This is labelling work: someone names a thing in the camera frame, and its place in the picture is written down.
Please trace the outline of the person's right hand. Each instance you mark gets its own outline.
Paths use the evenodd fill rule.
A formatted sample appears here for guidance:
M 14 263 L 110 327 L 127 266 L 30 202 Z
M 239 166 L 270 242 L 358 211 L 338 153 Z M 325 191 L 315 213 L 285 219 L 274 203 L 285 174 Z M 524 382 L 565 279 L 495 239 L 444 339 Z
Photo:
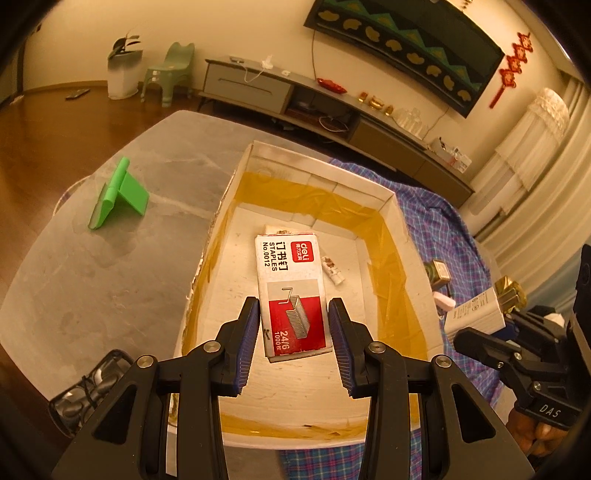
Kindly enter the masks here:
M 552 454 L 568 434 L 565 430 L 540 422 L 515 408 L 509 413 L 506 427 L 523 453 L 539 458 Z

